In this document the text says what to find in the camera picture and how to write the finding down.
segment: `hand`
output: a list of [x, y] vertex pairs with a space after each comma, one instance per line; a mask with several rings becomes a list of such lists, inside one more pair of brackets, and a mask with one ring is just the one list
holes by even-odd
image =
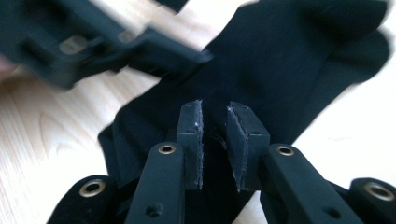
[[0, 54], [0, 78], [8, 77], [17, 68], [4, 55]]

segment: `black fabric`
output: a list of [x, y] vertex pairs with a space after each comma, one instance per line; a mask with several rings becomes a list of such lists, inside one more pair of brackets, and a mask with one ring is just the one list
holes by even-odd
[[167, 7], [179, 12], [184, 5], [186, 5], [187, 0], [156, 0], [157, 2], [166, 5]]
[[181, 106], [201, 99], [204, 187], [187, 192], [186, 223], [231, 223], [251, 193], [236, 191], [223, 147], [226, 106], [250, 106], [272, 143], [291, 144], [342, 90], [385, 63], [388, 43], [376, 28], [386, 8], [373, 0], [265, 0], [239, 8], [207, 46], [213, 61], [188, 80], [163, 78], [99, 135], [109, 174], [138, 177], [150, 148], [177, 127]]

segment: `wooden surface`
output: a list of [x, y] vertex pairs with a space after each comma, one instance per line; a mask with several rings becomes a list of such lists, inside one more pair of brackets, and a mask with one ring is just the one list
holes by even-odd
[[[196, 49], [214, 38], [243, 1], [191, 0], [174, 15], [145, 0], [94, 0], [133, 30], [148, 23]], [[396, 12], [383, 29], [395, 48]], [[295, 142], [325, 178], [348, 187], [371, 176], [396, 186], [396, 58], [349, 88]], [[45, 223], [81, 178], [105, 175], [97, 134], [120, 107], [158, 80], [131, 69], [60, 91], [19, 68], [0, 82], [0, 223]], [[235, 223], [265, 223], [255, 200]]]

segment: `light wood tabletop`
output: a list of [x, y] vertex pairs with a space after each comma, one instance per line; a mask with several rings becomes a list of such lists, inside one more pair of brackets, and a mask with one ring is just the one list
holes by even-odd
[[[203, 49], [244, 0], [190, 0], [175, 14], [149, 0], [92, 0], [125, 27], [149, 23]], [[381, 26], [396, 49], [396, 12]], [[319, 172], [348, 188], [356, 177], [396, 186], [396, 57], [369, 81], [347, 89], [293, 144]], [[0, 223], [45, 223], [81, 178], [106, 175], [97, 135], [121, 106], [158, 79], [133, 69], [106, 72], [58, 90], [19, 67], [0, 81]], [[258, 194], [234, 223], [266, 223]]]

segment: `screw hole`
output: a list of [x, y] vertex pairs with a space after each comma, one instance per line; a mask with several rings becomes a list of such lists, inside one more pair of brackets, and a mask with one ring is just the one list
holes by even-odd
[[161, 203], [154, 203], [146, 208], [146, 216], [159, 217], [163, 214], [163, 205]]
[[369, 182], [364, 185], [364, 189], [379, 200], [387, 202], [395, 200], [395, 195], [390, 190], [377, 183]]
[[292, 156], [294, 155], [294, 151], [288, 147], [279, 147], [276, 151], [283, 156]]
[[101, 179], [95, 179], [88, 181], [79, 190], [79, 195], [84, 198], [91, 198], [98, 195], [105, 189], [106, 183]]
[[324, 213], [326, 213], [327, 215], [331, 216], [332, 218], [338, 219], [341, 217], [341, 213], [338, 212], [337, 209], [329, 207], [329, 206], [325, 206], [322, 208], [322, 211]]
[[176, 148], [173, 146], [163, 146], [158, 151], [162, 154], [172, 154], [176, 151]]

